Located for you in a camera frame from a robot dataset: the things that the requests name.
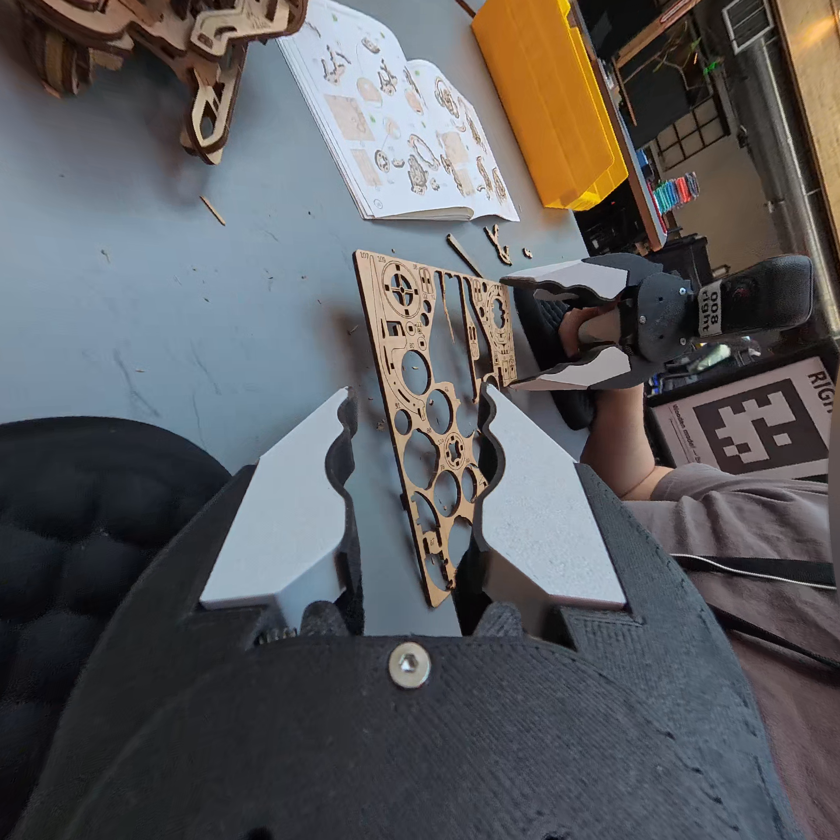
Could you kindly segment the assembled wooden mechanical model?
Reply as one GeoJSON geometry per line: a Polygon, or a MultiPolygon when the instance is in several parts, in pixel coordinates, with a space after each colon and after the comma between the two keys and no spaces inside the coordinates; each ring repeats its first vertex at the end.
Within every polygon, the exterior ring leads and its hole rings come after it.
{"type": "Polygon", "coordinates": [[[296,34],[308,1],[22,1],[23,41],[45,88],[76,96],[97,67],[119,70],[136,47],[192,95],[180,142],[217,165],[228,141],[250,44],[296,34]]]}

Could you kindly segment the person's right forearm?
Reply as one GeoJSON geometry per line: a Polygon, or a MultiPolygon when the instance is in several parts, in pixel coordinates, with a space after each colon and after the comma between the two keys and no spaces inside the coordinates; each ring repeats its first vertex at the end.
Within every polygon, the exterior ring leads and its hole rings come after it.
{"type": "Polygon", "coordinates": [[[672,468],[657,465],[644,424],[644,386],[600,391],[580,462],[622,501],[651,501],[672,468]]]}

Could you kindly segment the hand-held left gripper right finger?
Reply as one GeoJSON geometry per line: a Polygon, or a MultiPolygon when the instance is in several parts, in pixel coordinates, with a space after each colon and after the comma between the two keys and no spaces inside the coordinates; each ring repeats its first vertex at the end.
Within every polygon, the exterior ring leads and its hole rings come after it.
{"type": "Polygon", "coordinates": [[[493,384],[479,421],[497,469],[476,500],[482,589],[538,636],[556,607],[624,612],[627,596],[574,459],[493,384]]]}

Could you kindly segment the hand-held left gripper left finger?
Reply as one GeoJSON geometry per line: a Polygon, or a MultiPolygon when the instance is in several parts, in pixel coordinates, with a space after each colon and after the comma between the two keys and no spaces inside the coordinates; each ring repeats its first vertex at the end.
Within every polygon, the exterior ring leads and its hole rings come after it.
{"type": "Polygon", "coordinates": [[[301,634],[307,608],[342,606],[363,626],[361,557],[354,505],[358,401],[340,388],[257,461],[200,605],[267,609],[280,634],[301,634]]]}

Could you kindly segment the long thin wooden strip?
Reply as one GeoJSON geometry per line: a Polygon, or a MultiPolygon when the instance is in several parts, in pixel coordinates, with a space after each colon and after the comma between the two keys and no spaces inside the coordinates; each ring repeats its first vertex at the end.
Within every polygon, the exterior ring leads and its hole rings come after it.
{"type": "Polygon", "coordinates": [[[469,268],[470,273],[475,277],[484,278],[485,275],[482,273],[476,262],[467,254],[464,250],[462,245],[458,242],[458,240],[452,235],[447,234],[446,237],[447,245],[456,253],[456,255],[461,259],[461,261],[469,268]]]}

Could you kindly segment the black and white tag board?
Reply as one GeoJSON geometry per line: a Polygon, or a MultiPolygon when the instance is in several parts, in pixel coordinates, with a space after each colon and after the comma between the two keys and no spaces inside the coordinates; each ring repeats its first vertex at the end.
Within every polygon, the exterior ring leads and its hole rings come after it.
{"type": "Polygon", "coordinates": [[[836,370],[812,351],[705,391],[653,399],[663,459],[741,478],[827,478],[836,370]]]}

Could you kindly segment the silver ventilation duct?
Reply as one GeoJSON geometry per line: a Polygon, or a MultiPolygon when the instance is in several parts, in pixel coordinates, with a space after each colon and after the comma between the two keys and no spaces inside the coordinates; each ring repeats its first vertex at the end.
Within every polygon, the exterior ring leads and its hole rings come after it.
{"type": "Polygon", "coordinates": [[[816,153],[781,37],[736,56],[734,108],[762,183],[766,214],[785,254],[808,256],[815,282],[809,331],[838,342],[838,248],[816,153]]]}

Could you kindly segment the laser-cut plywood parts sheet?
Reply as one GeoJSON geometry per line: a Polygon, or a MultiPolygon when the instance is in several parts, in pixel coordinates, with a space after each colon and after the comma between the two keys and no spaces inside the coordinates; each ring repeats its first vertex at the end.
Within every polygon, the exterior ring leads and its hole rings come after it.
{"type": "Polygon", "coordinates": [[[458,422],[455,385],[439,379],[431,339],[438,303],[451,283],[458,293],[471,402],[486,382],[518,378],[509,290],[500,282],[447,271],[395,255],[352,254],[385,423],[402,487],[427,604],[439,607],[455,591],[454,526],[471,526],[476,501],[488,487],[476,438],[458,422]]]}

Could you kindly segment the open instruction booklet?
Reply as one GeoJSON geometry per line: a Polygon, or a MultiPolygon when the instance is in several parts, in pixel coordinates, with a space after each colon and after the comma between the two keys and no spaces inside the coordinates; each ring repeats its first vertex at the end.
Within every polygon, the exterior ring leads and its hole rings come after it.
{"type": "Polygon", "coordinates": [[[278,46],[362,218],[520,220],[474,106],[382,22],[309,2],[278,46]]]}

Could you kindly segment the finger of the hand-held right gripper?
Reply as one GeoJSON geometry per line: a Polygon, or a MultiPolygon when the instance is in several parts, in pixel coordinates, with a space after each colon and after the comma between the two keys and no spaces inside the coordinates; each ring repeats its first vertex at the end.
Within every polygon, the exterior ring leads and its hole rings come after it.
{"type": "Polygon", "coordinates": [[[596,346],[581,360],[558,363],[509,384],[512,391],[572,392],[633,388],[648,379],[648,360],[614,345],[596,346]]]}
{"type": "Polygon", "coordinates": [[[647,275],[639,255],[604,255],[529,268],[504,276],[500,283],[524,290],[542,301],[571,308],[599,308],[619,298],[628,285],[647,275]]]}

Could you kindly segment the white vent grille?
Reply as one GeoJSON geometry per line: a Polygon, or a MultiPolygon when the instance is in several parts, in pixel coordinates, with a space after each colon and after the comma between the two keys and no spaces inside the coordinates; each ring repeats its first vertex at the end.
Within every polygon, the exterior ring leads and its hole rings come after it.
{"type": "Polygon", "coordinates": [[[732,52],[738,55],[774,29],[769,1],[730,1],[721,9],[732,52]]]}

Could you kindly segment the person's right hand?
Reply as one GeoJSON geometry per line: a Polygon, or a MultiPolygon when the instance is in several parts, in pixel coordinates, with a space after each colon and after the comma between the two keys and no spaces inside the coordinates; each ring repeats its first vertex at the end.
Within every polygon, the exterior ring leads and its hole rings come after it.
{"type": "Polygon", "coordinates": [[[581,325],[598,315],[597,308],[571,308],[563,316],[558,329],[560,343],[567,360],[575,361],[581,355],[579,331],[581,325]]]}

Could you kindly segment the background work desk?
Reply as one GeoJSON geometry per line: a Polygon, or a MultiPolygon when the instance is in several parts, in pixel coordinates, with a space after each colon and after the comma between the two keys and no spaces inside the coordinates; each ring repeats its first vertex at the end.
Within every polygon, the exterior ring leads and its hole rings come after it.
{"type": "Polygon", "coordinates": [[[570,4],[574,13],[574,25],[581,32],[584,48],[593,69],[595,81],[600,92],[601,99],[605,105],[605,111],[609,123],[612,126],[612,131],[615,135],[621,159],[626,167],[627,181],[631,187],[635,205],[644,224],[644,230],[647,238],[647,248],[651,251],[659,251],[664,247],[667,241],[667,227],[658,213],[654,197],[644,179],[642,170],[638,163],[635,148],[632,145],[629,132],[627,131],[627,126],[625,125],[619,108],[614,102],[608,84],[607,75],[595,52],[592,37],[585,26],[580,5],[576,1],[571,1],[570,4]]]}

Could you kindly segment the yellow plastic bin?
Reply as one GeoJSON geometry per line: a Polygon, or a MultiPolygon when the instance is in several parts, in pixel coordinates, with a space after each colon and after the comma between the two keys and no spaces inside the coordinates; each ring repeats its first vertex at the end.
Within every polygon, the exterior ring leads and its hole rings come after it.
{"type": "Polygon", "coordinates": [[[487,1],[471,28],[545,207],[583,212],[627,178],[568,1],[487,1]]]}

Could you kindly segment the stack of colourful packets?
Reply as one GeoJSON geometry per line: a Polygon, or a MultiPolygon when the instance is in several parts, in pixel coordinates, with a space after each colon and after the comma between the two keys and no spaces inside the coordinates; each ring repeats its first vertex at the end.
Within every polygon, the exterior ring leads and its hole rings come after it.
{"type": "Polygon", "coordinates": [[[700,194],[697,175],[691,171],[660,182],[652,190],[652,197],[660,215],[695,201],[700,194]]]}

